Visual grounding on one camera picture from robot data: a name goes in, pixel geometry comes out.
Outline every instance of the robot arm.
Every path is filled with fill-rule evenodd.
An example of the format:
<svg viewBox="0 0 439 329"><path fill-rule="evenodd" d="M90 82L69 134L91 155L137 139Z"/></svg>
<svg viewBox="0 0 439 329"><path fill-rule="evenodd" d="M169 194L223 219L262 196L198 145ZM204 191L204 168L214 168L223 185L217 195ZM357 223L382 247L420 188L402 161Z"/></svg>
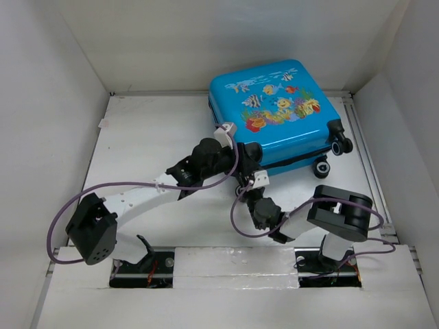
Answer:
<svg viewBox="0 0 439 329"><path fill-rule="evenodd" d="M157 206L176 202L190 196L203 182L219 173L229 173L235 167L235 151L239 163L234 175L240 184L258 182L253 188L269 184L268 175L260 166L261 147L257 143L238 143L237 150L228 135L235 132L232 123L223 124L214 138L204 138L193 148L192 154L156 178L147 187L98 197L91 193L84 197L66 227L66 233L77 247L87 265L97 264L111 256L148 267L153 249L142 236L127 236L118 229L140 214Z"/></svg>
<svg viewBox="0 0 439 329"><path fill-rule="evenodd" d="M235 176L241 187L252 182L244 194L254 226L273 230L286 214L271 198L263 197L264 186L270 183L267 172L260 166L261 146L257 143L236 144L233 149L230 137L235 126L225 123L226 131L217 130L213 138L204 138L192 154L156 178L148 187L99 198L91 193L83 198L66 227L66 233L77 247L87 265L97 264L111 256L137 265L139 271L150 267L154 250L142 236L127 236L118 229L157 206L176 202L194 193L205 179L219 173ZM236 156L239 162L235 166ZM372 207L372 200L365 195L319 186L314 197L332 197ZM293 241L302 233L318 226L329 231L322 242L321 254L329 260L342 260L353 242L367 239L370 213L353 206L343 205L334 212L337 203L312 204L301 215L289 218L269 237L279 243Z"/></svg>

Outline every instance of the blue suitcase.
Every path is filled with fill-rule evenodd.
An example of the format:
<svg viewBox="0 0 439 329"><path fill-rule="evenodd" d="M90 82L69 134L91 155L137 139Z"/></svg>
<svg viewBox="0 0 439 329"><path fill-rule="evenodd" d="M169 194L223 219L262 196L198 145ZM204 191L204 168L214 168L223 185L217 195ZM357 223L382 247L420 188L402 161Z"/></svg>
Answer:
<svg viewBox="0 0 439 329"><path fill-rule="evenodd" d="M270 175L313 165L329 174L325 154L353 149L340 116L297 60L284 60L213 79L209 106L216 123L233 122L235 140L262 146L261 166Z"/></svg>

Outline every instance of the white bracket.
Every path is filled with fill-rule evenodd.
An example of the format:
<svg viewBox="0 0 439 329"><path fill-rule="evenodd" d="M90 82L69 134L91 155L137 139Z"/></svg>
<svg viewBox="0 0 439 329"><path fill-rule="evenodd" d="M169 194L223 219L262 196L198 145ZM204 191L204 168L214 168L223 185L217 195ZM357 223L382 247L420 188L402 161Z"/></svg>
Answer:
<svg viewBox="0 0 439 329"><path fill-rule="evenodd" d="M233 149L233 143L230 137L227 135L229 133L230 135L235 135L235 132L237 131L237 126L233 122L224 122L222 126L225 128L218 128L213 133L213 136L222 147L230 146L231 149Z"/></svg>
<svg viewBox="0 0 439 329"><path fill-rule="evenodd" d="M254 183L250 188L250 190L254 188L267 186L270 184L270 179L268 178L268 173L266 170L256 171L255 173L253 173L253 176L254 176L253 179Z"/></svg>

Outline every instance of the purple cable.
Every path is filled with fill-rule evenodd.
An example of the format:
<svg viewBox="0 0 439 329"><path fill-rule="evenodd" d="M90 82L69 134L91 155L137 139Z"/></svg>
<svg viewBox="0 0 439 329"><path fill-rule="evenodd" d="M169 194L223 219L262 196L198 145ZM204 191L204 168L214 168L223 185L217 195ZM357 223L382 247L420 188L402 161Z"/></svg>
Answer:
<svg viewBox="0 0 439 329"><path fill-rule="evenodd" d="M383 239L378 239L378 238L368 238L368 241L378 241L378 242L382 242L385 245L389 245L390 247L392 247L392 249L390 250L381 250L378 252L357 252L356 254L352 254L348 257L346 257L346 259L344 259L340 265L338 265L337 270L341 269L343 265L345 265L348 261L350 261L351 259L358 257L358 256L363 256L363 255L376 255L376 254L390 254L391 252L395 252L396 251L396 247L393 243L383 240ZM325 276L327 276L328 274L334 273L335 271L329 272L329 273L322 273L319 274L318 276L309 276L308 279L320 279L320 278L324 278Z"/></svg>
<svg viewBox="0 0 439 329"><path fill-rule="evenodd" d="M288 216L284 216L284 218L282 219L282 221L276 225L276 227L274 227L272 230L264 232L264 233L260 233L260 234L248 234L245 232L242 232L235 223L235 218L233 216L233 213L235 212L235 207L238 204L238 201L243 197L244 193L247 192L250 187L252 185L249 184L247 185L245 188L242 189L242 191L240 192L240 194L237 196L237 198L234 200L232 208L230 210L230 222L232 223L233 228L235 229L236 232L238 232L240 235L246 237L246 238L261 238L262 236L267 236L273 232L276 232L291 216L295 215L299 210L303 209L306 205L308 204L314 204L316 202L337 202L337 203L341 203L341 204L346 204L347 206L352 206L352 207L357 207L360 208L362 210L365 210L375 216L378 217L379 220L379 224L376 226L373 226L371 228L369 228L369 231L372 230L376 230L377 228L380 228L381 226L384 225L384 218L375 210L370 209L366 206L363 206L361 204L356 204L355 202L351 202L351 201L347 201L347 200L343 200L343 199L336 199L334 197L318 197L315 199L309 199L307 201L305 201L304 203L302 203L299 207L297 207L296 209L294 209L293 211L291 211Z"/></svg>
<svg viewBox="0 0 439 329"><path fill-rule="evenodd" d="M226 130L226 128L224 128L221 125L216 125L216 126ZM200 191L200 190L206 190L208 188L218 186L222 182L227 180L235 172L236 168L238 167L238 162L239 162L238 145L236 144L235 139L233 138L233 136L230 133L227 132L227 135L230 137L230 139L232 141L233 151L235 152L235 163L233 164L233 167L229 171L229 173L215 183L212 183L212 184L206 185L206 186L183 187L183 186L172 186L172 185L166 185L166 184L155 185L154 183L147 183L147 182L109 182L109 183L98 184L98 185L86 188L82 192L80 192L77 195L75 195L74 197L72 197L55 215L54 219L50 223L49 230L47 231L46 251L47 251L47 255L49 256L51 261L54 262L55 264L61 264L61 265L76 264L76 263L80 263L80 262L84 261L84 259L75 259L75 260L59 260L59 259L57 259L54 255L54 253L52 252L51 241L52 241L52 235L54 233L55 226L56 226L57 222L60 220L62 214L67 210L67 208L69 206L71 206L74 202L79 200L79 198L81 198L83 195L86 195L87 193L90 193L91 191L94 191L94 190L97 190L97 189L103 188L103 187L109 187L109 186L146 186L146 187L154 187L154 188L156 188L156 187L166 188L169 190Z"/></svg>

